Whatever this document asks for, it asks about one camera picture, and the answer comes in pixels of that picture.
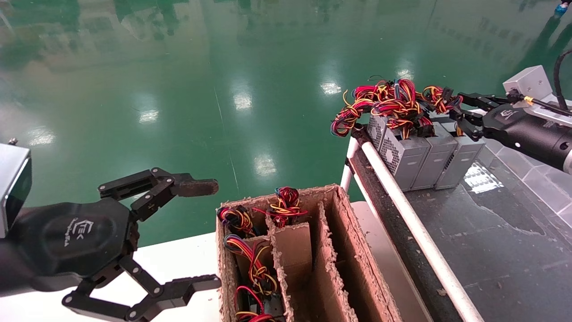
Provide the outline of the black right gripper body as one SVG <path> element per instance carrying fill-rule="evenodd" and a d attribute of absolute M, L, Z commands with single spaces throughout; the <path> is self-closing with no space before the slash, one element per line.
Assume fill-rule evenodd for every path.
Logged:
<path fill-rule="evenodd" d="M 500 107 L 484 115 L 484 137 L 560 171 L 572 170 L 572 129 L 521 109 Z"/>

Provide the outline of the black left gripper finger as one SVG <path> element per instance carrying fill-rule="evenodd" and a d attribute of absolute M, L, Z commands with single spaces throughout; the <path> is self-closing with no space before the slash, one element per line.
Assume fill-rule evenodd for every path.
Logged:
<path fill-rule="evenodd" d="M 106 182 L 98 188 L 100 197 L 124 200 L 140 195 L 131 204 L 135 221 L 145 221 L 175 196 L 192 198 L 215 195 L 219 191 L 216 179 L 194 179 L 190 173 L 172 174 L 160 168 Z"/>
<path fill-rule="evenodd" d="M 187 306 L 196 292 L 220 288 L 217 275 L 201 275 L 159 284 L 131 257 L 123 257 L 117 267 L 126 272 L 146 292 L 146 296 L 133 306 L 92 298 L 96 280 L 83 279 L 76 290 L 66 295 L 62 304 L 76 314 L 109 322 L 151 322 L 167 309 Z"/>

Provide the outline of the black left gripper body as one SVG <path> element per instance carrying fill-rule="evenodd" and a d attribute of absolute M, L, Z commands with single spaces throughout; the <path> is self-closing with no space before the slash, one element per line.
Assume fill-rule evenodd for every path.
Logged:
<path fill-rule="evenodd" d="M 24 208 L 9 230 L 9 291 L 56 292 L 90 280 L 101 288 L 137 249 L 137 224 L 113 199 Z"/>

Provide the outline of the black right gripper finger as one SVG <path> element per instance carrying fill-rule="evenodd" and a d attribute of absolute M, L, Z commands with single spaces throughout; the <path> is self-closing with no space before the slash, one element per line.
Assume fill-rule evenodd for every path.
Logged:
<path fill-rule="evenodd" d="M 466 136 L 473 141 L 484 137 L 483 115 L 474 110 L 452 110 L 451 119 L 455 122 L 456 136 Z"/>
<path fill-rule="evenodd" d="M 466 94 L 459 92 L 459 96 L 462 98 L 463 104 L 484 110 L 486 112 L 500 107 L 511 106 L 511 102 L 509 102 L 507 98 L 497 97 L 494 94 Z"/>

